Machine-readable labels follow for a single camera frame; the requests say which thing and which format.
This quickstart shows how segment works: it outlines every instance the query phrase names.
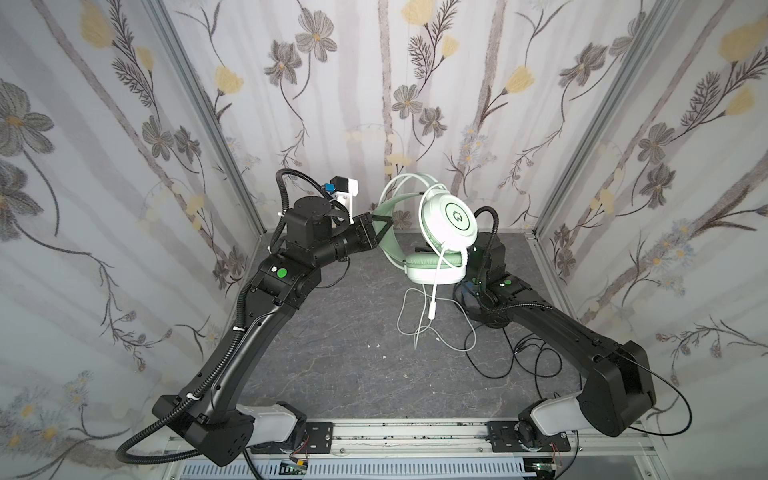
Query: white headphones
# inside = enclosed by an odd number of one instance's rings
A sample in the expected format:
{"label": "white headphones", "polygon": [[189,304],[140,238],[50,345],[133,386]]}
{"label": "white headphones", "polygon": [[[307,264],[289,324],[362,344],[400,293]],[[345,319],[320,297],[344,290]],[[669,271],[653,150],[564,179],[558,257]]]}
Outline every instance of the white headphones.
{"label": "white headphones", "polygon": [[[400,194],[400,188],[409,179],[420,180],[424,192]],[[387,190],[396,184],[392,198],[384,201]],[[427,244],[434,253],[411,253],[405,255],[397,243],[395,233],[388,230],[379,243],[392,265],[406,272],[414,283],[429,284],[432,287],[432,302],[429,304],[429,318],[435,318],[435,295],[438,285],[460,282],[466,273],[467,248],[477,238],[478,225],[472,211],[463,201],[450,194],[448,188],[429,174],[400,174],[387,183],[379,198],[374,215],[392,216],[395,205],[409,198],[421,195],[419,202],[419,227]],[[376,232],[384,228],[384,222],[374,222]]]}

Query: red wire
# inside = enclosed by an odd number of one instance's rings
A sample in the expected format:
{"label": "red wire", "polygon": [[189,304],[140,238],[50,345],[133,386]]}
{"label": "red wire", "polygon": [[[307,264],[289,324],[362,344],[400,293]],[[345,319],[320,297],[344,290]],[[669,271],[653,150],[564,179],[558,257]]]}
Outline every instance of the red wire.
{"label": "red wire", "polygon": [[560,450],[558,450],[558,447],[552,442],[550,445],[552,445],[552,463],[554,463],[554,456],[557,454],[560,457],[560,466],[563,466],[563,455],[560,453]]}
{"label": "red wire", "polygon": [[[304,439],[304,445],[302,445],[302,447],[301,447],[300,449],[298,449],[298,450],[296,450],[294,453],[292,453],[292,454],[291,454],[291,456],[292,456],[292,457],[293,457],[293,456],[296,456],[296,454],[297,454],[297,453],[299,453],[299,452],[301,452],[302,450],[304,450],[304,449],[306,448],[306,444],[307,444],[307,443],[309,443],[309,441],[310,441],[310,437],[309,437],[309,436],[307,436],[307,437]],[[310,453],[309,453],[309,452],[304,452],[304,458],[309,458],[309,457],[310,457]]]}

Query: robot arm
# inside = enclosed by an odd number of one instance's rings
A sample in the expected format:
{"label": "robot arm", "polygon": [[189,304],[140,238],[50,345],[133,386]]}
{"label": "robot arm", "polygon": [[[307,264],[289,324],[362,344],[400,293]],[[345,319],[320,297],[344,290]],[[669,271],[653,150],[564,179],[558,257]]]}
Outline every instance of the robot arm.
{"label": "robot arm", "polygon": [[[549,443],[549,436],[587,427],[619,436],[656,403],[650,373],[641,368],[648,368],[645,350],[631,341],[621,345],[549,305],[530,285],[505,271],[505,249],[498,238],[491,247],[489,268],[481,271],[489,239],[489,233],[480,233],[470,249],[464,285],[482,291],[484,306],[470,310],[470,318],[482,321],[484,314],[491,314],[495,322],[523,325],[576,366],[585,379],[580,392],[541,400],[521,412],[518,439],[529,448],[541,447]],[[485,287],[478,288],[476,283]]]}
{"label": "robot arm", "polygon": [[[343,217],[343,212],[333,210],[329,201],[321,197],[299,199],[294,208],[286,212],[286,246],[269,255],[247,285],[242,305],[246,320],[245,334],[237,351],[221,371],[214,386],[184,414],[168,424],[197,451],[219,466],[227,465],[246,446],[253,444],[253,424],[256,419],[237,409],[237,399],[275,335],[320,283],[321,267],[353,253],[376,248],[392,225],[390,217],[365,213],[355,217],[351,224],[346,219],[336,228],[341,232],[332,235],[331,217]],[[373,229],[374,220],[386,222],[386,228],[378,234]],[[161,419],[182,399],[193,395],[227,354],[234,335],[235,331],[230,329],[192,381],[177,395],[161,396],[154,404],[152,413]],[[267,410],[266,413],[272,416],[275,413],[278,417],[303,416],[286,405],[277,411],[275,408]],[[271,436],[256,437],[260,439],[259,442],[278,442],[283,443],[286,449],[294,449],[303,438],[302,427],[303,422],[294,420],[289,423],[288,431],[277,429]]]}
{"label": "robot arm", "polygon": [[[241,291],[237,318],[244,322],[236,322],[177,395],[157,400],[152,412],[161,420],[127,440],[117,451],[119,460],[151,464],[202,454],[225,466],[254,443],[271,442],[293,451],[304,439],[306,416],[301,412],[286,404],[238,409],[237,399],[275,335],[319,284],[320,269],[353,253],[376,248],[392,226],[391,217],[370,213],[350,219],[347,212],[334,208],[339,202],[332,203],[330,194],[323,193],[324,197],[304,197],[293,208],[284,207],[286,245],[260,264]],[[342,219],[336,228],[332,218]],[[386,224],[378,233],[374,220]],[[621,434],[656,401],[650,374],[635,364],[647,366],[645,351],[633,342],[619,345],[547,304],[528,284],[505,271],[504,247],[498,239],[492,244],[489,268],[481,269],[489,235],[478,235],[471,248],[465,284],[484,283],[480,290],[491,305],[484,304],[485,310],[503,312],[508,321],[529,328],[587,379],[581,392],[542,400],[524,410],[519,415],[518,439],[535,448],[546,445],[551,435],[588,426],[605,435]],[[199,398],[195,392],[202,392]],[[194,450],[160,457],[127,453],[162,425],[173,429]]]}

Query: wall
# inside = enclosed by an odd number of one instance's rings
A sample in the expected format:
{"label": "wall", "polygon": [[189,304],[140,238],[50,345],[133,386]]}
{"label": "wall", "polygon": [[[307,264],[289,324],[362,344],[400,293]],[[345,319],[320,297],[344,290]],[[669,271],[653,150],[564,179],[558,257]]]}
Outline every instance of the wall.
{"label": "wall", "polygon": [[[682,2],[541,240],[581,322],[690,400],[676,480],[765,478],[768,8]],[[687,411],[657,383],[646,427]]]}
{"label": "wall", "polygon": [[257,235],[141,4],[3,2],[0,45],[3,476],[147,478],[114,449],[216,344]]}
{"label": "wall", "polygon": [[[164,3],[267,227],[273,173],[291,167],[358,179],[364,210],[393,174],[429,172],[525,229],[653,4]],[[397,228],[415,226],[414,207]]]}

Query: gray marble floor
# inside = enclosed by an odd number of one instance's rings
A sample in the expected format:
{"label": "gray marble floor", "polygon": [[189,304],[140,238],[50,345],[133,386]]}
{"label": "gray marble floor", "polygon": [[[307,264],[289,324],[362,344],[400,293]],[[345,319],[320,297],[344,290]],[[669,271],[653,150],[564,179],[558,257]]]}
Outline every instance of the gray marble floor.
{"label": "gray marble floor", "polygon": [[[500,237],[507,249],[508,271],[549,299],[523,235]],[[398,238],[406,252],[423,243],[417,233],[399,233]],[[266,256],[267,242],[259,248],[256,265]],[[323,269],[322,284],[338,278],[343,268],[335,264]],[[331,289],[314,290],[280,331],[240,403],[269,405],[283,400],[310,418],[447,418],[516,416],[538,399],[533,378],[517,365],[504,379],[485,379],[464,353],[443,345],[429,331],[414,349],[412,337],[396,329],[403,293],[411,286],[415,285],[380,250],[357,253],[346,278]],[[450,297],[450,286],[441,286],[438,292]],[[418,325],[422,302],[421,295],[409,293],[404,330],[413,331]],[[454,346],[461,346],[470,331],[461,313],[447,302],[438,302],[432,325]],[[514,323],[506,330],[513,344],[528,333]],[[530,348],[518,358],[533,370],[537,352]],[[485,327],[478,329],[477,345],[469,355],[491,375],[506,371],[511,359],[502,332]],[[554,354],[542,355],[540,372],[554,372],[557,367]],[[578,374],[566,363],[560,375],[540,379],[539,387],[550,398],[554,391],[573,392],[578,389]]]}

